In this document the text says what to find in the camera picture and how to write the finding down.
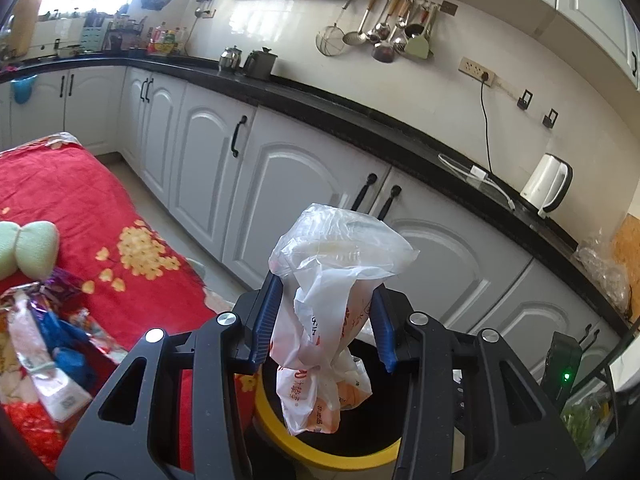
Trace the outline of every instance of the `blue towel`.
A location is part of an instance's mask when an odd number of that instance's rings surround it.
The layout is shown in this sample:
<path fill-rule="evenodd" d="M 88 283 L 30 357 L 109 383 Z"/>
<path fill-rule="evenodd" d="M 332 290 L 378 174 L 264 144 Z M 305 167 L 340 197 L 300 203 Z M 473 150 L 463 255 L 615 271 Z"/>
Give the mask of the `blue towel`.
<path fill-rule="evenodd" d="M 11 81 L 11 88 L 14 89 L 14 99 L 19 105 L 25 104 L 31 97 L 33 84 L 36 82 L 37 75 L 32 75 L 25 79 L 14 79 Z"/>

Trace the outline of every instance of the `white plastic bag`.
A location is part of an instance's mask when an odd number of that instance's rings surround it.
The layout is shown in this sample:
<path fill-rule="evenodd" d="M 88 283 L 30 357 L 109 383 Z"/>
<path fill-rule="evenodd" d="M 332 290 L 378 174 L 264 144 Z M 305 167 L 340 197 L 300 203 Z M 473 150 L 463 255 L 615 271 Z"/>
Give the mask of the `white plastic bag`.
<path fill-rule="evenodd" d="M 280 237 L 269 258 L 284 284 L 271 357 L 291 434 L 334 433 L 340 409 L 371 395 L 364 364 L 347 345 L 369 318 L 373 290 L 417 255 L 384 222 L 319 204 Z"/>

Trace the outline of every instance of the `blue gripper pad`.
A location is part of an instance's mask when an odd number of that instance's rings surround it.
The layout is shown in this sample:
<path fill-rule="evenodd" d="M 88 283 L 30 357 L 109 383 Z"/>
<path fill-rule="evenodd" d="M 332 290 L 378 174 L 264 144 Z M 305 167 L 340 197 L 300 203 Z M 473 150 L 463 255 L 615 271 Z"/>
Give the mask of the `blue gripper pad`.
<path fill-rule="evenodd" d="M 257 298 L 259 311 L 254 322 L 249 361 L 257 368 L 269 354 L 271 334 L 276 323 L 280 301 L 282 300 L 282 280 L 269 273 Z"/>
<path fill-rule="evenodd" d="M 385 292 L 384 285 L 380 285 L 373 291 L 369 319 L 371 320 L 373 336 L 376 339 L 380 362 L 385 365 L 388 373 L 392 373 L 398 364 L 398 358 L 396 357 L 396 330 L 385 309 Z"/>

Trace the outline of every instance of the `spatula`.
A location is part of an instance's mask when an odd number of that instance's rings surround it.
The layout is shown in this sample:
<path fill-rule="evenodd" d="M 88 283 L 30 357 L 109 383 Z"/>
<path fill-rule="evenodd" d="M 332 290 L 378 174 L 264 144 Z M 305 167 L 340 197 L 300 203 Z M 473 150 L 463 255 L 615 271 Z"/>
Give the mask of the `spatula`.
<path fill-rule="evenodd" d="M 429 43 L 431 41 L 431 31 L 433 24 L 436 20 L 436 14 L 438 13 L 437 4 L 429 4 L 429 17 L 424 24 L 424 31 L 419 36 L 411 38 L 406 42 L 404 53 L 410 56 L 419 57 L 421 59 L 427 59 L 429 55 Z"/>

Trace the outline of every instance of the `black countertop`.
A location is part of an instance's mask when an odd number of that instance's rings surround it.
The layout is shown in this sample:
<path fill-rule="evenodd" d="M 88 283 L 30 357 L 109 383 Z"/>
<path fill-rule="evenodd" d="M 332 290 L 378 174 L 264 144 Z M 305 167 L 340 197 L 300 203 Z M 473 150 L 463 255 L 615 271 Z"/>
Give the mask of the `black countertop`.
<path fill-rule="evenodd" d="M 265 82 L 220 73 L 215 61 L 187 57 L 137 59 L 96 54 L 63 60 L 43 59 L 24 64 L 17 72 L 1 73 L 0 83 L 37 73 L 105 65 L 133 66 L 185 79 L 239 101 L 281 112 L 375 155 L 497 228 L 569 285 L 619 335 L 626 332 L 625 319 L 585 275 L 582 266 L 571 258 L 576 242 L 562 228 L 551 219 L 541 219 L 516 190 L 492 177 L 514 201 L 516 209 L 512 212 L 500 194 L 486 185 L 481 189 L 471 186 L 446 168 L 438 155 L 442 153 L 467 169 L 473 161 L 424 132 L 372 108 L 284 78 L 273 77 Z"/>

